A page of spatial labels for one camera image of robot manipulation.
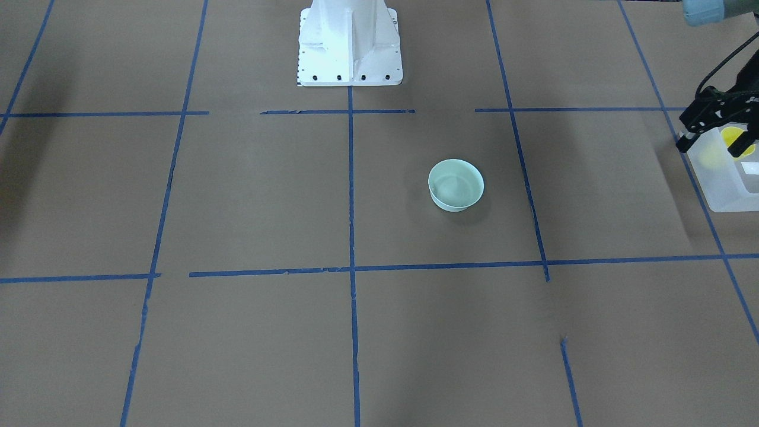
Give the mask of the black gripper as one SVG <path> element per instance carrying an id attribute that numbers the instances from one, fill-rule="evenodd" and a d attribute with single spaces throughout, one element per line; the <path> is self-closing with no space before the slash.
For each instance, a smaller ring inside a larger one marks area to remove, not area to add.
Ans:
<path id="1" fill-rule="evenodd" d="M 680 132 L 677 150 L 687 153 L 701 133 L 729 123 L 744 124 L 750 129 L 757 127 L 757 96 L 757 89 L 727 92 L 711 86 L 703 89 L 680 114 L 685 132 Z M 727 132 L 727 151 L 734 158 L 751 155 L 756 144 L 757 135 L 752 132 Z"/>

